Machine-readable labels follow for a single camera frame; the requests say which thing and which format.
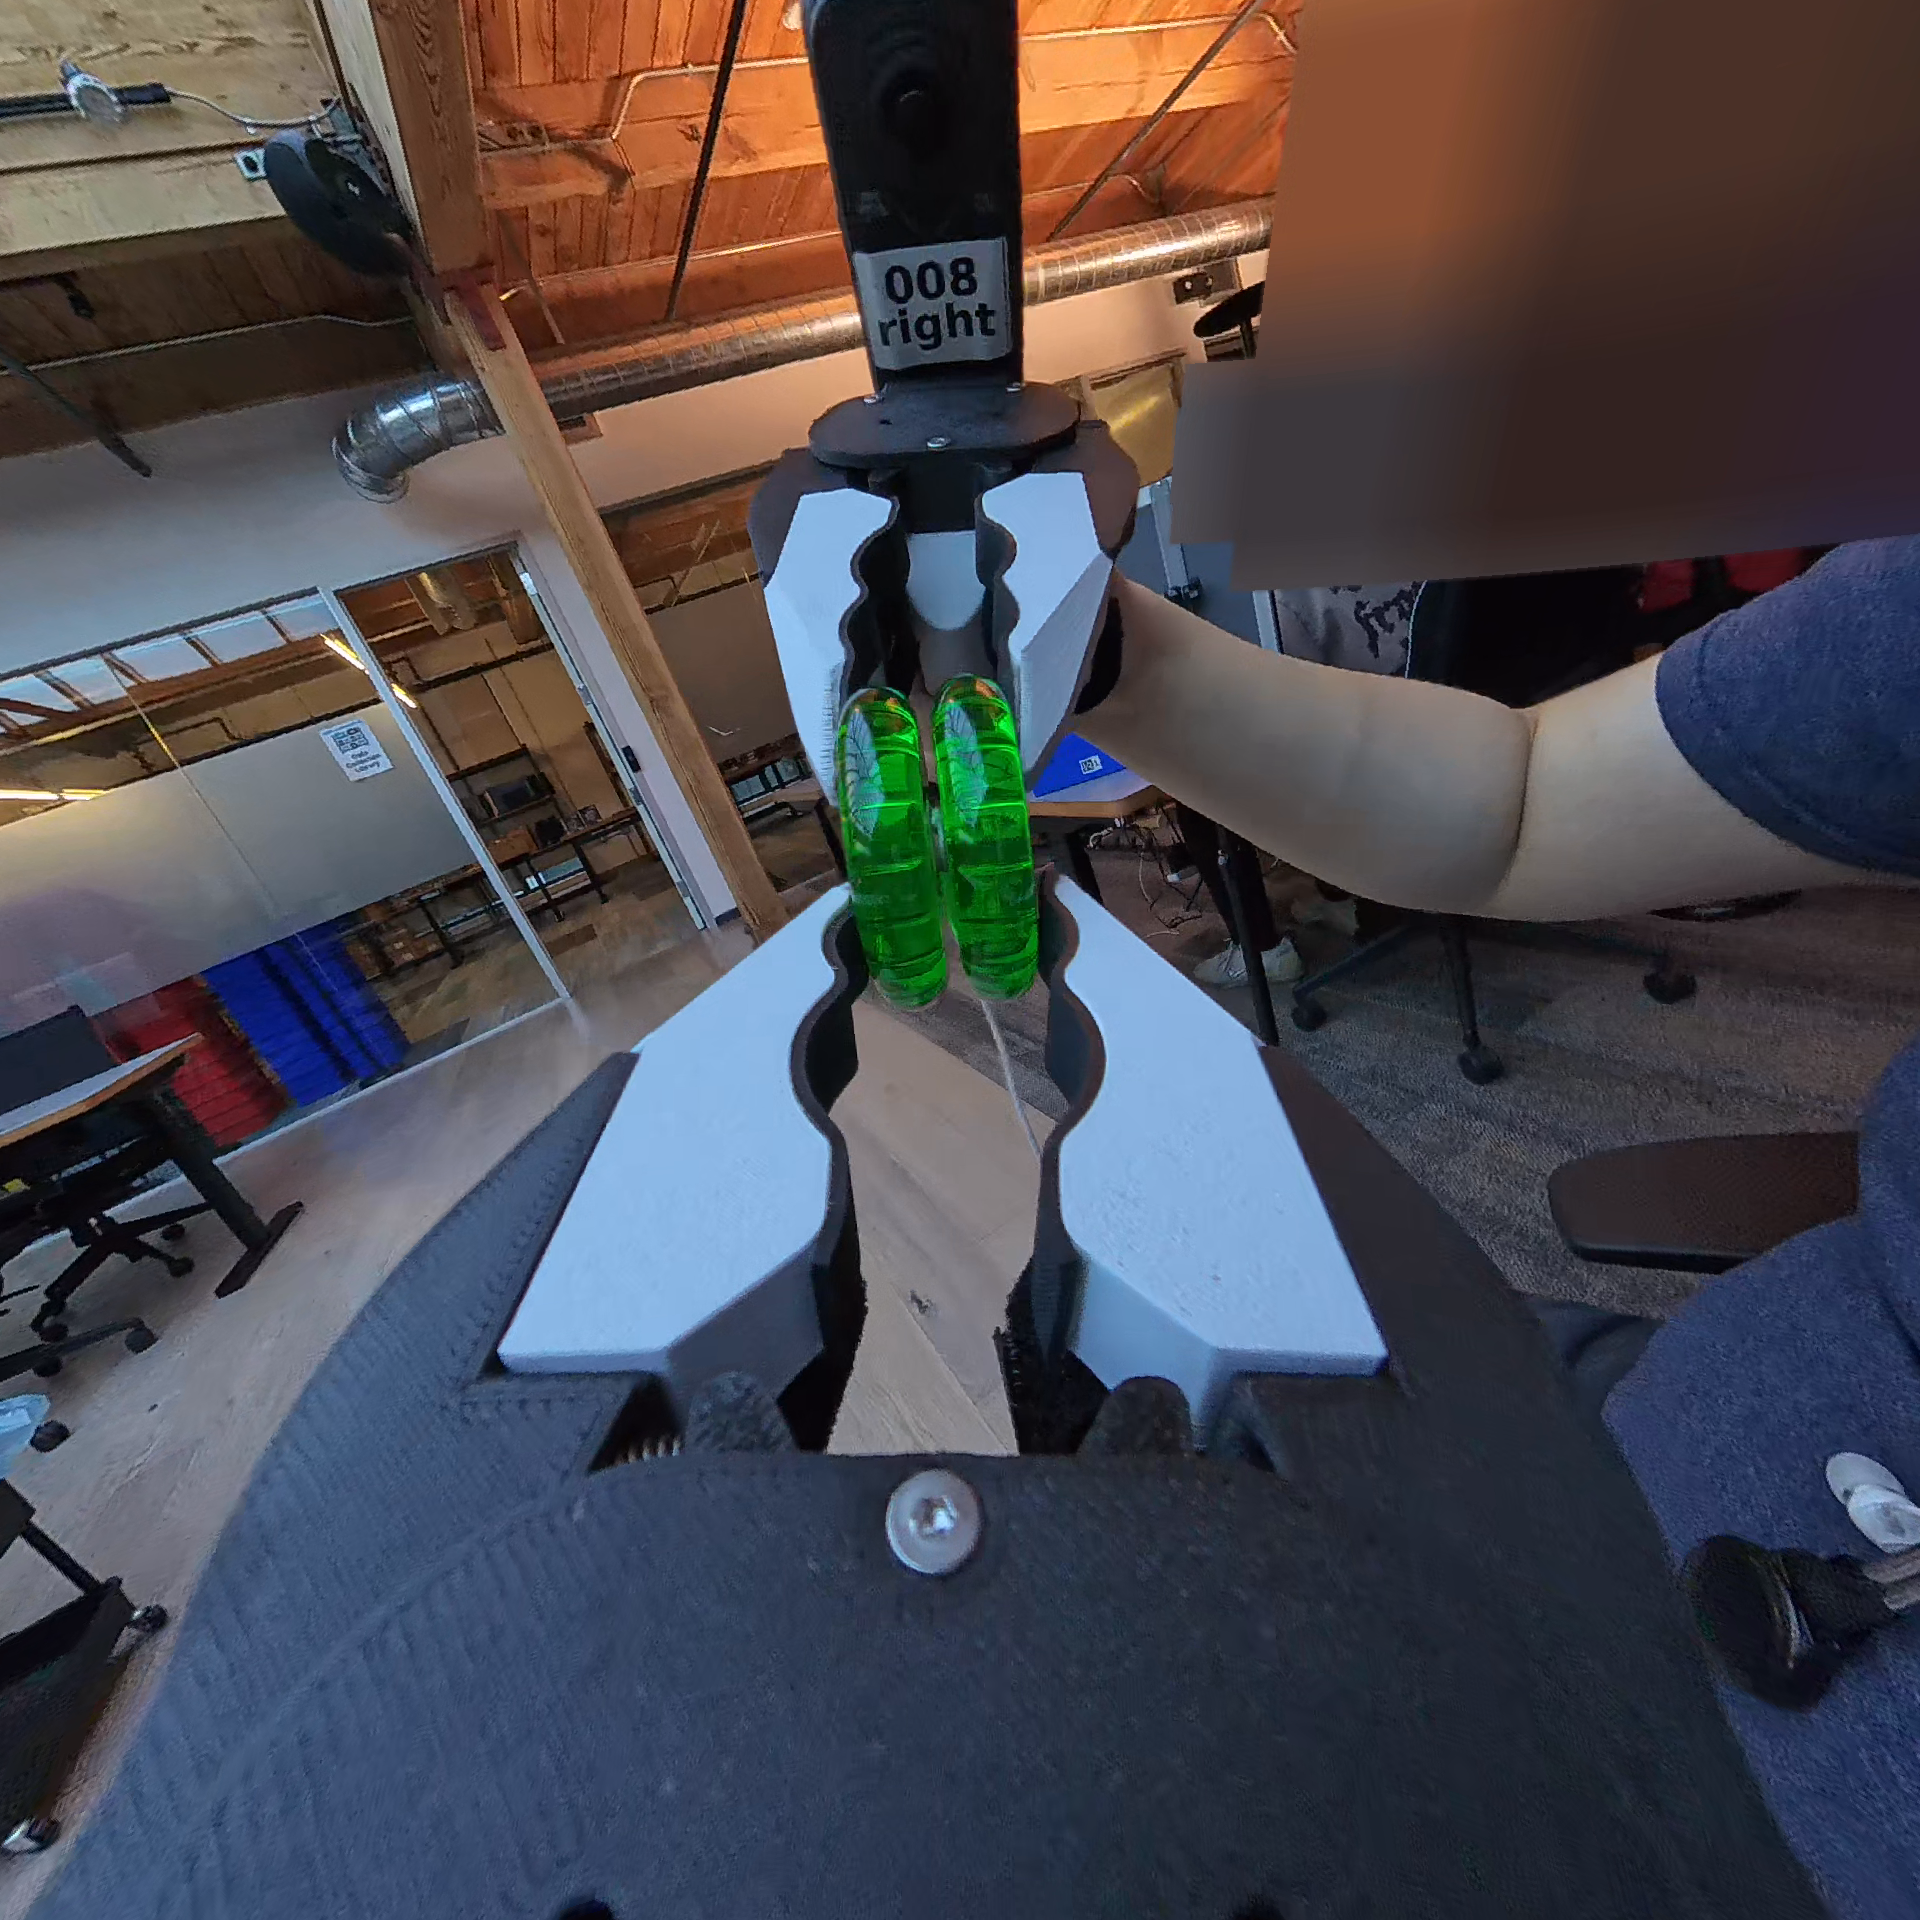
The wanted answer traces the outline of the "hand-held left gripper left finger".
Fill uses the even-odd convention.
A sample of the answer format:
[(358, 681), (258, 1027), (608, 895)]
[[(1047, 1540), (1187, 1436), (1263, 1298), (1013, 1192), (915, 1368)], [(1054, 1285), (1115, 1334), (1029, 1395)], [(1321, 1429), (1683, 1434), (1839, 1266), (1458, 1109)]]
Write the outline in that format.
[(826, 1450), (865, 1330), (830, 1109), (867, 986), (848, 884), (633, 1047), (633, 1068), (497, 1344), (513, 1375), (649, 1379), (689, 1426), (751, 1379)]

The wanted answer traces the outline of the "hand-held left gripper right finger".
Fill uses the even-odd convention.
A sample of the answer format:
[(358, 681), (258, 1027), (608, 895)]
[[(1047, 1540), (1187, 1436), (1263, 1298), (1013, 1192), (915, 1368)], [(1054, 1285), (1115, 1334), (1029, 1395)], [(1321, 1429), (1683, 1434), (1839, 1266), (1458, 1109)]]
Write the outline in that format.
[(1034, 1249), (998, 1355), (1021, 1453), (1166, 1380), (1206, 1440), (1238, 1379), (1376, 1379), (1388, 1351), (1260, 1036), (1072, 879), (1046, 879)]

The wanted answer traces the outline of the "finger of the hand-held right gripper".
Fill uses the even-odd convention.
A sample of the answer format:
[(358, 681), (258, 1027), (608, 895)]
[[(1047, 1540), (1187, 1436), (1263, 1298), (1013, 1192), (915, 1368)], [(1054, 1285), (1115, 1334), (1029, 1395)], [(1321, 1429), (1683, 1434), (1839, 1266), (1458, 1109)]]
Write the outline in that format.
[(904, 559), (896, 499), (865, 490), (763, 490), (763, 597), (788, 706), (817, 780), (837, 780), (848, 703), (881, 682), (889, 592)]
[(1112, 612), (1115, 555), (1079, 472), (1029, 472), (977, 506), (988, 587), (988, 657), (1018, 735), (1042, 766), (1074, 716)]

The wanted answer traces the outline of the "green yoyo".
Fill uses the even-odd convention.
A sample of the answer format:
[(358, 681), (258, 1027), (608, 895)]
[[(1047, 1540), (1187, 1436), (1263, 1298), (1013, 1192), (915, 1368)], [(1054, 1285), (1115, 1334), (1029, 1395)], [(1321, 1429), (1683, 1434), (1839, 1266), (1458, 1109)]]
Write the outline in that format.
[(837, 722), (837, 798), (851, 913), (883, 1001), (947, 995), (947, 958), (985, 1001), (1041, 973), (1041, 888), (1013, 708), (989, 677), (943, 684), (924, 722), (863, 687)]

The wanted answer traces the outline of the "person's right forearm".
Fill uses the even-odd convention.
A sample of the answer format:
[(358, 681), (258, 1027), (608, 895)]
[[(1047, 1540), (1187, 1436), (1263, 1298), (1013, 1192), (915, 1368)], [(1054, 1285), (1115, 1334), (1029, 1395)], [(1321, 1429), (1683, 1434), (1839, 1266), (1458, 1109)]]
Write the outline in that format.
[(1531, 708), (1260, 651), (1117, 584), (1123, 669), (1079, 729), (1263, 851), (1351, 895), (1584, 922), (1870, 874), (1756, 826), (1679, 753), (1655, 662)]

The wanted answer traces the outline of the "wooden desk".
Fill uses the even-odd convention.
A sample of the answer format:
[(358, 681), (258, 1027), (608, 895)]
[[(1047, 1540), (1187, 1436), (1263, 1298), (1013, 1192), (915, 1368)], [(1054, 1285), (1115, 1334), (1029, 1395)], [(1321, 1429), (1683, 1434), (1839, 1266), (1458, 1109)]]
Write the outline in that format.
[[(116, 1061), (79, 1011), (5, 1036), (5, 1093), (17, 1098), (5, 1112), (5, 1179), (61, 1200), (79, 1195), (77, 1223), (53, 1219), (58, 1229), (79, 1233), (74, 1283), (114, 1253), (189, 1272), (190, 1262), (173, 1242), (189, 1219), (213, 1213), (241, 1245), (215, 1285), (218, 1298), (230, 1298), (252, 1285), (301, 1217), (301, 1203), (260, 1213), (222, 1168), (215, 1138), (176, 1096), (176, 1079), (200, 1047), (201, 1035), (184, 1035)], [(163, 1166), (177, 1168), (197, 1203), (112, 1223), (112, 1208)]]
[(1136, 790), (1104, 798), (1093, 798), (1093, 790), (1055, 802), (1037, 798), (1029, 803), (1029, 821), (1037, 851), (1055, 874), (1079, 884), (1112, 913), (1132, 913), (1132, 932), (1142, 940), (1199, 933), (1199, 920), (1211, 915), (1209, 956), (1238, 944), (1250, 958), (1252, 983), (1203, 989), (1238, 993), (1236, 1011), (1252, 1015), (1265, 1045), (1277, 1045), (1276, 1001), (1288, 997), (1290, 986), (1269, 983), (1263, 973), (1263, 949), (1284, 933), (1253, 846), (1145, 780)]

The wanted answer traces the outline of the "black office chair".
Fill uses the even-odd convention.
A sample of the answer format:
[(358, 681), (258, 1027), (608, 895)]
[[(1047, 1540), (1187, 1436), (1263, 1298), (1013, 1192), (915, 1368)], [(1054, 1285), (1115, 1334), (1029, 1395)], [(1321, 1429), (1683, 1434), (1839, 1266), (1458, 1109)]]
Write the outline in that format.
[[(3, 1093), (18, 1104), (55, 1096), (114, 1067), (114, 1052), (74, 1006), (3, 1040)], [(206, 1211), (204, 1203), (157, 1213), (147, 1228), (112, 1217), (163, 1164), (164, 1145), (133, 1104), (107, 1104), (5, 1149), (3, 1262), (18, 1260), (48, 1233), (65, 1233), (77, 1245), (77, 1256), (46, 1287), (33, 1318), (37, 1375), (61, 1369), (55, 1350), (69, 1336), (65, 1309), (112, 1256), (157, 1260), (173, 1278), (194, 1270), (176, 1242), (186, 1219)]]
[(1683, 1006), (1695, 997), (1698, 978), (1677, 960), (1673, 946), (1645, 944), (1595, 922), (1498, 922), (1464, 915), (1402, 913), (1387, 932), (1361, 942), (1350, 956), (1306, 973), (1290, 989), (1288, 1015), (1304, 1035), (1321, 1031), (1330, 1014), (1324, 995), (1361, 973), (1378, 970), (1387, 960), (1415, 944), (1433, 944), (1441, 952), (1441, 970), (1452, 995), (1452, 1019), (1461, 1036), (1456, 1067), (1477, 1086), (1502, 1079), (1502, 1061), (1481, 1040), (1481, 1007), (1477, 995), (1474, 949), (1486, 944), (1546, 944), (1580, 956), (1624, 958), (1644, 966), (1644, 993), (1655, 1006)]

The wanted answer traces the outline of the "stack of blue storage bins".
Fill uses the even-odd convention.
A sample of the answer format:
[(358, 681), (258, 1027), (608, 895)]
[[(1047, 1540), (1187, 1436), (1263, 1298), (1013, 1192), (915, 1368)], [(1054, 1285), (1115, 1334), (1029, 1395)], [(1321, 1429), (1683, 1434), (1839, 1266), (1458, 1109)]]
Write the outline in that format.
[(350, 956), (348, 920), (233, 956), (204, 969), (201, 981), (296, 1109), (379, 1082), (410, 1052)]

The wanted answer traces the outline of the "stack of red storage bins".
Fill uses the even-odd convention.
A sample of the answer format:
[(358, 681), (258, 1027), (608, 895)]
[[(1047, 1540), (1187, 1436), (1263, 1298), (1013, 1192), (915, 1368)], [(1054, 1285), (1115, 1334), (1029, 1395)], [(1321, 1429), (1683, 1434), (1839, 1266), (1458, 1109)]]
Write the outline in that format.
[(201, 977), (133, 997), (92, 1019), (116, 1061), (194, 1043), (173, 1093), (221, 1151), (233, 1151), (291, 1113), (291, 1096)]

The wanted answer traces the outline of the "black ceiling speaker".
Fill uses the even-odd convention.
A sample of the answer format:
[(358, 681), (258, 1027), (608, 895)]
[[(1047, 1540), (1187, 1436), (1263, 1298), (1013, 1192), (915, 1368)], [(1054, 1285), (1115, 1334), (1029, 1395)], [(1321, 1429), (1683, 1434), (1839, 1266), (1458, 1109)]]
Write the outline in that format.
[(415, 273), (410, 220), (340, 104), (272, 132), (262, 178), (291, 226), (340, 265), (379, 281)]

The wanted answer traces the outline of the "person's blue shirt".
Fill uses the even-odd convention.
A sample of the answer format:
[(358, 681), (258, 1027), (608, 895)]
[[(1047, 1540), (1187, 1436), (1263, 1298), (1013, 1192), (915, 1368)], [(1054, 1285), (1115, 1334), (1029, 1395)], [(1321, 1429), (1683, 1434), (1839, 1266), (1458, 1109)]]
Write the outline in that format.
[[(1919, 867), (1919, 544), (1849, 543), (1683, 638), (1659, 712), (1690, 766), (1802, 851)], [(1860, 1203), (1679, 1305), (1613, 1385), (1617, 1436), (1674, 1557), (1702, 1540), (1863, 1547), (1825, 1465), (1919, 1494), (1919, 1047), (1860, 1122)], [(1756, 1783), (1834, 1916), (1919, 1916), (1915, 1625), (1808, 1713), (1726, 1696)]]

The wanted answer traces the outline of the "wooden post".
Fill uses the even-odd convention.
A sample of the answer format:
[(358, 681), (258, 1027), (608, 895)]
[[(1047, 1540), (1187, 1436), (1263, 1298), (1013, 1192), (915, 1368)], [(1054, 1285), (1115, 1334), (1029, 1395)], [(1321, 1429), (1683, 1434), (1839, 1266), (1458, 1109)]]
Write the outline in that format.
[(461, 9), (324, 3), (317, 14), (340, 78), (356, 107), (368, 112), (371, 132), (409, 206), (431, 293), (490, 394), (543, 527), (587, 604), (587, 638), (599, 645), (583, 640), (580, 654), (608, 658), (608, 673), (596, 675), (596, 684), (608, 690), (616, 722), (639, 722), (639, 784), (662, 834), (676, 841), (702, 922), (714, 925), (725, 909), (736, 909), (738, 922), (760, 942), (788, 919), (781, 895), (673, 677), (501, 297)]

